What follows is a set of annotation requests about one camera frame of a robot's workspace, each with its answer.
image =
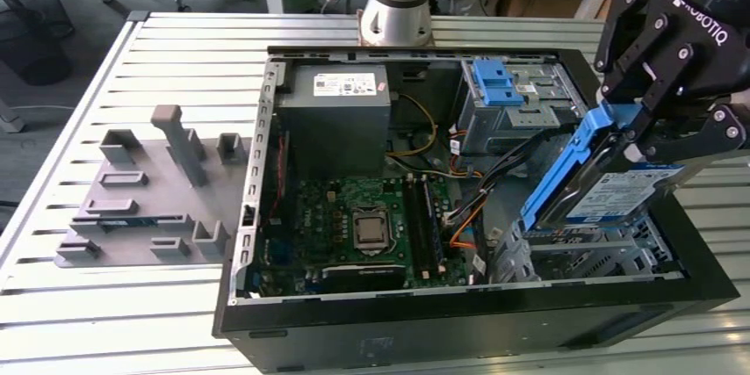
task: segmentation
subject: power supply label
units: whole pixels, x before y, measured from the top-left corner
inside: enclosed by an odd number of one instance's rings
[[[316,97],[375,96],[375,74],[318,74],[312,94]]]
[[[629,215],[654,193],[657,182],[677,175],[683,167],[638,163],[625,173],[606,173],[567,214],[567,222],[599,223]]]

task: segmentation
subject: green circuit board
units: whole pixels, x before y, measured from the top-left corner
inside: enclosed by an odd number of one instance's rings
[[[430,278],[416,277],[412,269],[412,249],[400,178],[343,178],[331,181],[302,181],[296,192],[294,241],[282,254],[291,264],[306,271],[276,273],[280,295],[306,294],[311,271],[334,265],[396,264],[407,269],[404,288],[426,288],[466,284],[466,264],[460,254],[444,259],[446,271]],[[450,208],[446,181],[428,180],[432,207],[439,215]],[[362,250],[355,241],[358,216],[387,215],[388,245],[380,250]]]

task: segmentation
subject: open computer tower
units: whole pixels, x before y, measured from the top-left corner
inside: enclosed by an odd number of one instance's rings
[[[603,347],[737,297],[671,195],[514,224],[598,85],[573,50],[270,50],[215,319],[262,372]]]

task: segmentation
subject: sticker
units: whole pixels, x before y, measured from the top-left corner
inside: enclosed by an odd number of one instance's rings
[[[571,223],[615,221],[654,193],[654,184],[679,173],[678,164],[639,163],[625,173],[606,173],[567,214]]]
[[[515,85],[515,91],[518,91],[522,94],[530,94],[530,93],[537,94],[537,87],[534,87],[533,83],[530,83],[529,85]]]
[[[366,338],[360,341],[360,356],[370,359],[388,360],[392,355],[394,337]]]
[[[460,141],[450,140],[450,154],[460,155]]]
[[[479,255],[475,254],[474,259],[471,260],[471,264],[474,265],[474,268],[476,268],[476,271],[479,271],[484,276],[484,271],[487,269],[487,264],[484,262],[484,259],[482,259]]]
[[[375,96],[375,74],[318,74],[316,97]]]

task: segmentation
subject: white label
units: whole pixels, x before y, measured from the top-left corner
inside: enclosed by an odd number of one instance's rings
[[[533,83],[530,83],[529,85],[515,85],[515,91],[523,94],[529,94],[529,93],[537,94],[537,87],[534,87]]]
[[[318,74],[316,97],[375,96],[375,74]]]
[[[681,170],[678,165],[641,164],[625,173],[606,173],[567,214],[569,221],[595,223],[629,215],[654,193],[654,184]]]
[[[711,17],[709,17],[709,15],[705,15],[703,12],[693,9],[693,7],[682,0],[674,0],[671,4],[674,4],[677,7],[685,7],[690,15],[693,15],[693,18],[695,18],[695,21],[698,21],[701,26],[706,29],[709,35],[717,43],[717,46],[721,47],[725,44],[726,39],[729,39],[729,33],[726,32],[722,25]]]
[[[460,141],[450,140],[450,154],[460,155]]]
[[[479,271],[482,273],[482,275],[484,276],[484,271],[487,268],[487,263],[484,262],[484,259],[482,259],[479,257],[479,255],[474,255],[474,259],[471,260],[471,264],[474,265],[474,268],[476,268],[476,271]]]

